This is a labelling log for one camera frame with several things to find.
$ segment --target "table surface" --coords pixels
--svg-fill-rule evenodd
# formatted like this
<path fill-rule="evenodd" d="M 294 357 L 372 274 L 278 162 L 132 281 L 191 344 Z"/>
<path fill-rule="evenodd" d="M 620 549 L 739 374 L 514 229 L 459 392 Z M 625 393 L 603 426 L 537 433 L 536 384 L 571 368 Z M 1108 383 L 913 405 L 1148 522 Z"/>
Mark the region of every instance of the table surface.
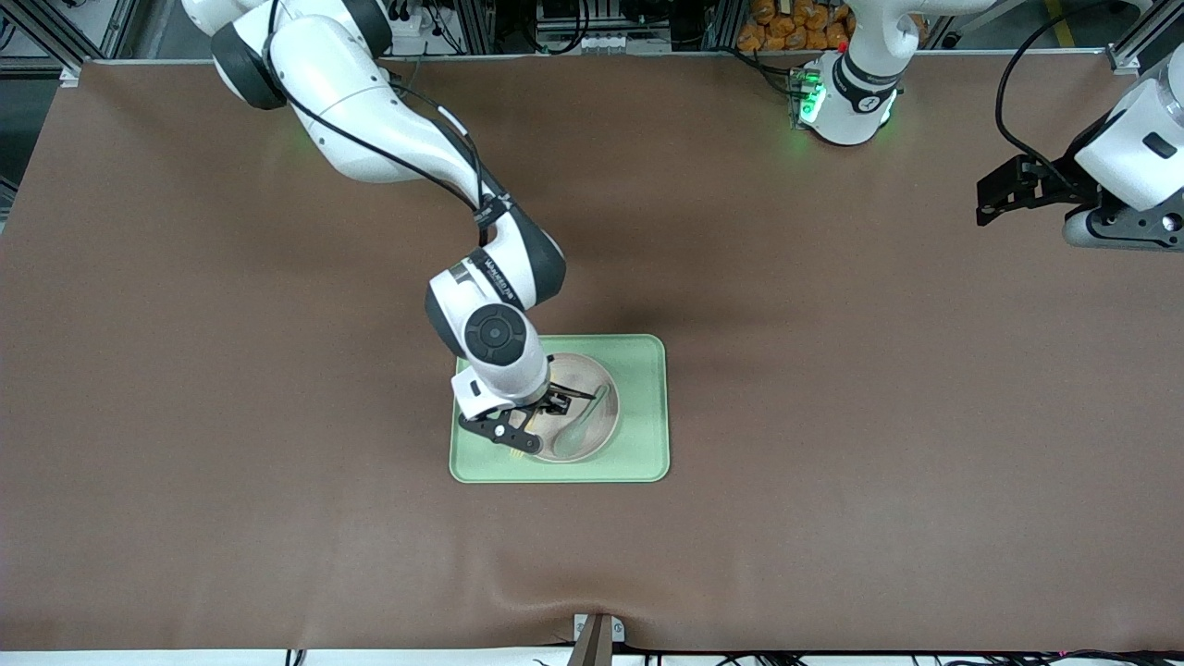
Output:
<path fill-rule="evenodd" d="M 665 342 L 670 473 L 585 486 L 449 475 L 451 197 L 89 65 L 0 237 L 0 645 L 1184 648 L 1180 258 L 974 226 L 1004 62 L 918 58 L 854 149 L 729 58 L 424 65 L 568 255 L 539 329 Z M 1034 56 L 1009 121 L 1130 81 Z"/>

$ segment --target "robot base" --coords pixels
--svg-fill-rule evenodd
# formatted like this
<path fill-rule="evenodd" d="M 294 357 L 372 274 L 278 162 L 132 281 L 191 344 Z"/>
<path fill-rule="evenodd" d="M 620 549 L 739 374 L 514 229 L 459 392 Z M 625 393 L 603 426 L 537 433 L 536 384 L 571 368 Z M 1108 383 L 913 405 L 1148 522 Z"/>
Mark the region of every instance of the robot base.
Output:
<path fill-rule="evenodd" d="M 597 391 L 592 410 L 535 421 L 538 455 L 452 427 L 449 467 L 465 484 L 651 482 L 670 466 L 665 348 L 652 335 L 543 335 L 552 379 Z M 463 369 L 463 361 L 458 370 Z"/>
<path fill-rule="evenodd" d="M 818 136 L 838 146 L 857 146 L 875 136 L 876 130 L 888 122 L 888 115 L 896 94 L 893 92 L 886 102 L 877 97 L 868 97 L 868 104 L 875 104 L 871 113 L 856 113 L 851 102 L 836 91 L 835 63 L 839 53 L 829 51 L 821 58 L 804 65 L 806 72 L 818 73 L 815 90 L 805 90 L 807 95 L 794 100 L 793 114 L 797 123 L 809 127 Z"/>

